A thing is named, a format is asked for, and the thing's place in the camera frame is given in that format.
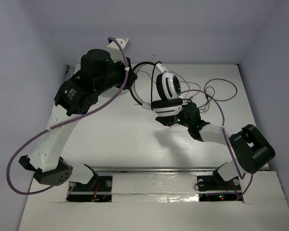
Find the black white headphones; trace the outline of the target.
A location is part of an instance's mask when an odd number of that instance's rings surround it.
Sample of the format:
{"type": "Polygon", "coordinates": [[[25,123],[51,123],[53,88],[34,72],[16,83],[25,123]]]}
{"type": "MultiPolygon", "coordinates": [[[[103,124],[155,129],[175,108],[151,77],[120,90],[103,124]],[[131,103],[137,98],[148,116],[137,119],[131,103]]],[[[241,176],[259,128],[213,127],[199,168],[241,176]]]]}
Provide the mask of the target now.
{"type": "Polygon", "coordinates": [[[150,93],[150,102],[146,103],[137,94],[135,85],[132,84],[130,94],[132,98],[144,109],[151,110],[159,117],[175,116],[183,110],[183,99],[181,96],[181,85],[178,77],[172,74],[160,61],[157,61],[155,56],[152,56],[152,62],[146,61],[138,63],[132,69],[134,73],[145,65],[152,65],[153,71],[158,71],[159,75],[156,77],[156,88],[159,100],[153,100],[153,93],[150,93]]]}

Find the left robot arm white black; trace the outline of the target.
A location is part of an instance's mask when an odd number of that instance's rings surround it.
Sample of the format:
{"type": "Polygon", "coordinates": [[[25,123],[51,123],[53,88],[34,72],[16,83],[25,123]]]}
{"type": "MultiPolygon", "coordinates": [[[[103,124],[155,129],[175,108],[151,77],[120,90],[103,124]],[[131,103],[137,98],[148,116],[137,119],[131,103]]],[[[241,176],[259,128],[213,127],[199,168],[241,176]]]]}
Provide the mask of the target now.
{"type": "Polygon", "coordinates": [[[61,152],[78,121],[102,93],[113,87],[126,89],[135,79],[125,51],[119,48],[89,50],[81,58],[80,69],[60,86],[45,134],[31,154],[20,157],[21,166],[33,171],[34,179],[42,185],[59,186],[71,181],[87,190],[94,189],[98,173],[87,164],[64,160],[61,152]]]}

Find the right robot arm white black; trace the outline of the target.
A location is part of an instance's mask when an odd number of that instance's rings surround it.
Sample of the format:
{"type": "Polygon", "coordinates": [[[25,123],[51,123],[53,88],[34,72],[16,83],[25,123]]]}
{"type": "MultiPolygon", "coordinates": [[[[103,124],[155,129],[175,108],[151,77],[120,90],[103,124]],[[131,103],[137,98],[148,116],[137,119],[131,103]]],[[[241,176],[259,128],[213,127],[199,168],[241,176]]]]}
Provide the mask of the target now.
{"type": "Polygon", "coordinates": [[[260,131],[251,124],[240,130],[204,121],[195,103],[176,101],[173,106],[154,107],[156,121],[166,127],[181,125],[200,142],[227,146],[232,160],[217,167],[211,176],[198,179],[199,191],[223,190],[234,179],[254,174],[272,160],[276,153],[260,131]]]}

